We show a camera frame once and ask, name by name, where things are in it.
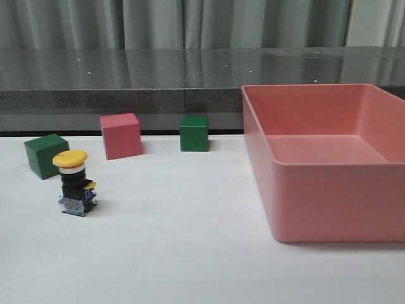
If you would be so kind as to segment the yellow push button switch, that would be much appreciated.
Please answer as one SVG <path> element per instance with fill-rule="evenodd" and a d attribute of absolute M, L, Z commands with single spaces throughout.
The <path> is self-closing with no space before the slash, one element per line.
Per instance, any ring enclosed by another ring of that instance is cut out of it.
<path fill-rule="evenodd" d="M 59 168 L 62 196 L 58 203 L 63 213 L 84 217 L 96 201 L 96 182 L 86 178 L 87 153 L 74 149 L 58 153 L 53 164 Z"/>

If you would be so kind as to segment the right green wooden cube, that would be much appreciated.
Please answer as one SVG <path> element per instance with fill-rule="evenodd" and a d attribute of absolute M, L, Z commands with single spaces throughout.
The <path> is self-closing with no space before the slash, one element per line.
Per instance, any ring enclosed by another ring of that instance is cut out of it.
<path fill-rule="evenodd" d="M 180 150 L 207 152 L 208 117 L 183 117 L 180 122 Z"/>

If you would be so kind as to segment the green wooden cube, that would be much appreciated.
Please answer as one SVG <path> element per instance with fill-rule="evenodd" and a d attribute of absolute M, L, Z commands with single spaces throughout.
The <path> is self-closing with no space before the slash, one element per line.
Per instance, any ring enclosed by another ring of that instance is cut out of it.
<path fill-rule="evenodd" d="M 180 150 L 207 152 L 208 117 L 183 117 L 180 122 Z"/>
<path fill-rule="evenodd" d="M 70 149 L 68 141 L 57 134 L 25 141 L 24 146 L 30 169 L 41 179 L 59 175 L 59 168 L 53 164 L 53 158 Z"/>

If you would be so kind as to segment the pink wooden cube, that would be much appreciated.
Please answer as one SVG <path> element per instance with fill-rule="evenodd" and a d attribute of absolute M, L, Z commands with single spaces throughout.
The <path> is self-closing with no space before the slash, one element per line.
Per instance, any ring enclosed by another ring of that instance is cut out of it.
<path fill-rule="evenodd" d="M 134 113 L 99 118 L 107 160 L 143 154 L 140 122 Z"/>

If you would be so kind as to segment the pink plastic bin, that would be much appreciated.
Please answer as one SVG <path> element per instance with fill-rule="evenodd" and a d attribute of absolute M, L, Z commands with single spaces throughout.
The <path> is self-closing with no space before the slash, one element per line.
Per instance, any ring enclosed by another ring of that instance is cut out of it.
<path fill-rule="evenodd" d="M 245 85 L 244 135 L 273 237 L 404 241 L 404 101 L 369 84 Z"/>

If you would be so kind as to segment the grey stone counter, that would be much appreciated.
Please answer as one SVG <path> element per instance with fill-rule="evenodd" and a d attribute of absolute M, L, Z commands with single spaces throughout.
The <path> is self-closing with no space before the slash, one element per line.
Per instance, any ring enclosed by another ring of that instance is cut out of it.
<path fill-rule="evenodd" d="M 101 116 L 128 112 L 145 134 L 185 115 L 240 132 L 242 86 L 339 83 L 403 97 L 404 48 L 3 50 L 1 134 L 97 134 Z"/>

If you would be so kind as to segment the left green wooden cube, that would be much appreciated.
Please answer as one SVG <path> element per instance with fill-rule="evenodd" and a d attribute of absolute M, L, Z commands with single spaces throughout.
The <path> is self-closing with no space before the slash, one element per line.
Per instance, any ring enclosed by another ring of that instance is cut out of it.
<path fill-rule="evenodd" d="M 59 175 L 59 168 L 53 164 L 53 158 L 70 149 L 68 141 L 57 134 L 25 141 L 24 146 L 30 169 L 41 179 Z"/>

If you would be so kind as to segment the grey curtain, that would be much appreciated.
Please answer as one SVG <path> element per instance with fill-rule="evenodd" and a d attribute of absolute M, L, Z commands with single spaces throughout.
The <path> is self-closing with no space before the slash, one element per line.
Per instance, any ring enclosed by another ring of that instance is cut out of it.
<path fill-rule="evenodd" d="M 404 45 L 403 1 L 2 1 L 2 49 Z"/>

